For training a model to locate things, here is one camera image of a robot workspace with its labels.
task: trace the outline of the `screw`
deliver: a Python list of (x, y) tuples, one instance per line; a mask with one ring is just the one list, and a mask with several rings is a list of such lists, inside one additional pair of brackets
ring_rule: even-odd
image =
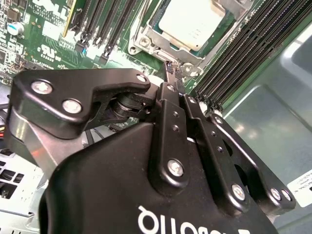
[(38, 94), (50, 94), (53, 90), (52, 86), (44, 81), (33, 82), (31, 88)]
[(281, 195), (279, 194), (278, 190), (271, 188), (271, 193), (276, 200), (281, 200)]
[(191, 103), (196, 103), (195, 99), (192, 97), (189, 97), (189, 100), (191, 101)]
[(177, 125), (172, 126), (172, 130), (174, 130), (175, 132), (179, 131), (179, 127)]
[(172, 92), (176, 91), (175, 88), (170, 84), (167, 84), (167, 88)]
[(239, 200), (241, 201), (245, 200), (244, 190), (238, 184), (232, 185), (232, 191)]
[(220, 147), (220, 146), (218, 146), (218, 151), (219, 151), (220, 153), (223, 153), (223, 148)]
[(171, 172), (171, 174), (173, 174), (174, 176), (177, 176), (177, 177), (182, 176), (184, 173), (181, 163), (179, 163), (178, 161), (176, 161), (174, 159), (170, 159), (168, 161), (168, 169)]
[(222, 119), (220, 119), (218, 116), (215, 117), (216, 121), (219, 123), (219, 124), (222, 124)]
[(291, 201), (292, 198), (291, 196), (289, 196), (289, 193), (286, 192), (285, 190), (282, 189), (282, 194), (284, 195), (284, 197), (288, 200), (288, 201)]
[(146, 82), (146, 78), (144, 77), (144, 75), (139, 74), (139, 75), (137, 75), (136, 77), (137, 77), (140, 81)]
[(142, 37), (140, 40), (140, 45), (143, 47), (149, 47), (151, 44), (151, 40), (148, 37)]
[(179, 117), (179, 114), (178, 114), (178, 112), (176, 112), (176, 111), (174, 111), (174, 117)]
[(65, 111), (71, 114), (77, 114), (82, 110), (80, 103), (72, 99), (68, 99), (64, 101), (63, 108)]

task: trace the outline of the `capacitor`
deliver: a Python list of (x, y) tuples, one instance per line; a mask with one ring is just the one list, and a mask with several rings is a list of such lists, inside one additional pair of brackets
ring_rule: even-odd
[(24, 26), (20, 22), (8, 23), (7, 30), (9, 34), (17, 36), (24, 32)]

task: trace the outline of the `electronic components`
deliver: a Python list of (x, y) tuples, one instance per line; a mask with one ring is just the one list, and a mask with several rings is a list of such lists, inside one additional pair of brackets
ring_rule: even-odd
[(90, 46), (102, 50), (99, 62), (106, 64), (137, 0), (87, 0), (72, 30), (79, 34), (76, 50), (86, 53)]
[(20, 20), (20, 12), (16, 9), (8, 9), (7, 11), (7, 17), (9, 20), (15, 22)]
[(18, 34), (22, 34), (24, 32), (24, 26), (20, 22), (13, 22), (7, 24), (8, 33), (17, 36)]
[(199, 51), (224, 16), (225, 9), (210, 0), (171, 0), (159, 28), (171, 44)]
[(12, 5), (18, 6), (25, 10), (27, 6), (27, 0), (12, 0)]

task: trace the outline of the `cable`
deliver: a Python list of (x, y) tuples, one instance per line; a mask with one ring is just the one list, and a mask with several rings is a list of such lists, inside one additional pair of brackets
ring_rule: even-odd
[(0, 110), (8, 109), (8, 108), (9, 108), (9, 103), (0, 104)]
[(92, 129), (101, 139), (104, 139), (105, 137), (98, 131), (98, 129)]
[(93, 136), (92, 136), (90, 129), (86, 130), (86, 135), (87, 135), (88, 144), (89, 145), (94, 144), (94, 139), (93, 139)]

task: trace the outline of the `slot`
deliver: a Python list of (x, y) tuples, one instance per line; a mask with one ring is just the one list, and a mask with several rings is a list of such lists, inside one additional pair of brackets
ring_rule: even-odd
[(98, 41), (98, 38), (100, 38), (99, 44), (102, 44), (105, 41), (105, 39), (109, 33), (109, 29), (112, 25), (114, 16), (117, 13), (120, 2), (121, 2), (121, 0), (114, 0), (113, 1), (111, 9), (109, 10), (107, 17), (106, 17), (106, 19), (105, 19), (105, 21), (101, 27), (101, 30), (99, 30), (98, 37), (95, 40), (95, 41)]
[(82, 13), (81, 13), (81, 18), (80, 18), (78, 26), (76, 28), (76, 33), (84, 30), (84, 25), (85, 25), (84, 22), (87, 20), (88, 11), (89, 11), (89, 9), (91, 7), (91, 3), (92, 3), (92, 0), (87, 0), (86, 1), (85, 5), (84, 5), (84, 8), (82, 10)]
[(105, 9), (106, 2), (107, 2), (107, 0), (99, 1), (99, 4), (97, 6), (97, 11), (95, 12), (94, 17), (92, 18), (90, 26), (87, 30), (87, 39), (86, 40), (94, 39), (94, 38), (92, 38), (92, 36), (95, 33), (97, 26), (99, 25), (99, 20), (100, 20), (101, 16), (103, 15), (103, 11)]
[(109, 38), (107, 45), (106, 45), (106, 48), (105, 48), (105, 51), (100, 58), (100, 62), (106, 63), (106, 61), (108, 60), (108, 57), (110, 56), (114, 46), (116, 45), (117, 40), (120, 37), (120, 34), (121, 34), (128, 18), (129, 18), (129, 15), (130, 15), (131, 11), (133, 10), (136, 2), (137, 2), (137, 0), (129, 0), (126, 3), (126, 6), (122, 9), (121, 16), (119, 16), (119, 18), (116, 22), (116, 26), (112, 32), (112, 36)]
[(0, 197), (10, 199), (16, 188), (16, 185), (0, 182)]

